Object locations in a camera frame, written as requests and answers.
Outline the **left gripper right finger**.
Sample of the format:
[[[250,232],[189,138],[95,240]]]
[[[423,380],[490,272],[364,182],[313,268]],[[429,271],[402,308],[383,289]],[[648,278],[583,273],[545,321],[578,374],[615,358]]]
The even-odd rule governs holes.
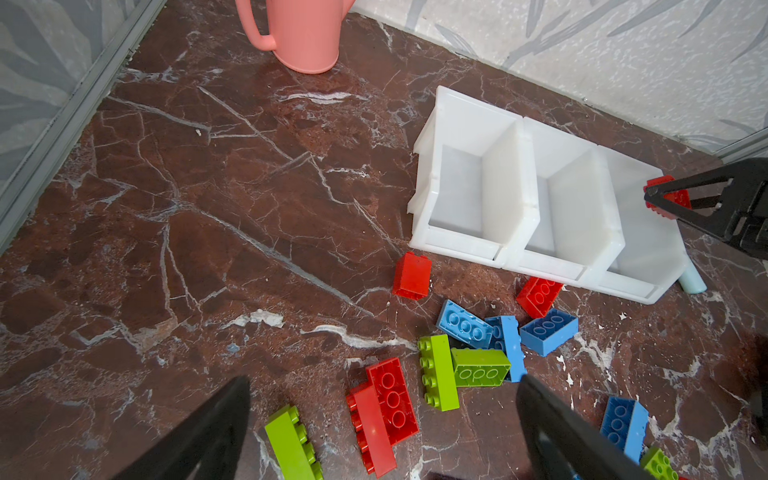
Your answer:
[[[536,479],[649,479],[543,383],[524,375],[516,395]]]

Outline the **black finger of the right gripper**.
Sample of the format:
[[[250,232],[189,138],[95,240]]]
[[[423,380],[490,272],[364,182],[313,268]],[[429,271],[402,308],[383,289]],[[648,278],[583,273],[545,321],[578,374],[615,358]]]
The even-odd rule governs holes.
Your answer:
[[[664,198],[687,190],[692,209]],[[758,260],[767,258],[767,159],[753,157],[649,187],[645,202]]]

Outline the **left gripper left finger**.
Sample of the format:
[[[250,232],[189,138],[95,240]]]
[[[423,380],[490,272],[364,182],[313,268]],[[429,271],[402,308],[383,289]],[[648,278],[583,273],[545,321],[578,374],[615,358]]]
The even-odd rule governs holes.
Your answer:
[[[250,381],[237,376],[117,479],[233,479],[250,413]]]

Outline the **red lego pair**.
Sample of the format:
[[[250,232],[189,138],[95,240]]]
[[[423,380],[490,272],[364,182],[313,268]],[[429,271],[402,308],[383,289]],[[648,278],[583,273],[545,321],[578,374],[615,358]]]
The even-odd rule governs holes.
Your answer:
[[[362,463],[377,479],[397,468],[394,447],[420,429],[400,360],[366,368],[368,381],[346,397]]]

